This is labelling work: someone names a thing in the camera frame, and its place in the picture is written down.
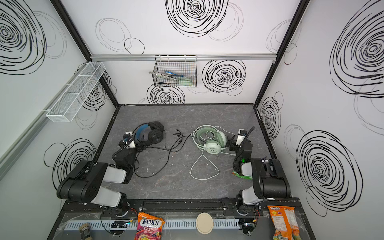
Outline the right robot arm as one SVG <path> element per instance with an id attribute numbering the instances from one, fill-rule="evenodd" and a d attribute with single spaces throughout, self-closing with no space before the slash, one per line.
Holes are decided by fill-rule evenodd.
<path id="1" fill-rule="evenodd" d="M 240 142 L 229 140 L 227 147 L 235 152 L 233 174 L 252 181 L 251 187 L 237 194 L 236 209 L 240 215 L 246 216 L 261 202 L 289 199 L 292 196 L 290 184 L 278 159 L 253 158 L 253 144 L 245 137 Z"/>

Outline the black blue headphones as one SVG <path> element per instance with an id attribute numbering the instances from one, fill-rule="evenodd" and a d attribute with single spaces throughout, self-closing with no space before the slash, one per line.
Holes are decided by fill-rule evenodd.
<path id="1" fill-rule="evenodd" d="M 158 175 L 169 163 L 171 154 L 179 152 L 185 145 L 187 139 L 191 135 L 184 135 L 181 131 L 177 130 L 174 136 L 177 137 L 171 147 L 166 144 L 166 130 L 164 125 L 159 121 L 143 123 L 136 127 L 133 131 L 134 142 L 137 147 L 138 154 L 135 157 L 135 163 L 139 164 L 138 156 L 140 152 L 148 148 L 166 151 L 168 153 L 166 163 L 155 173 L 150 176 L 140 176 L 136 173 L 139 167 L 134 165 L 134 174 L 141 179 L 149 179 Z"/>

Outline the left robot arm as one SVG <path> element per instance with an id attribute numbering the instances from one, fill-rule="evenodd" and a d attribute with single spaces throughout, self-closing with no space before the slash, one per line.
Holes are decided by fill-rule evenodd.
<path id="1" fill-rule="evenodd" d="M 126 132 L 119 142 L 120 149 L 112 158 L 115 164 L 80 161 L 64 178 L 57 189 L 57 197 L 72 202 L 109 207 L 118 217 L 128 212 L 137 213 L 124 193 L 102 187 L 102 183 L 128 184 L 134 173 L 137 148 L 132 132 Z"/>

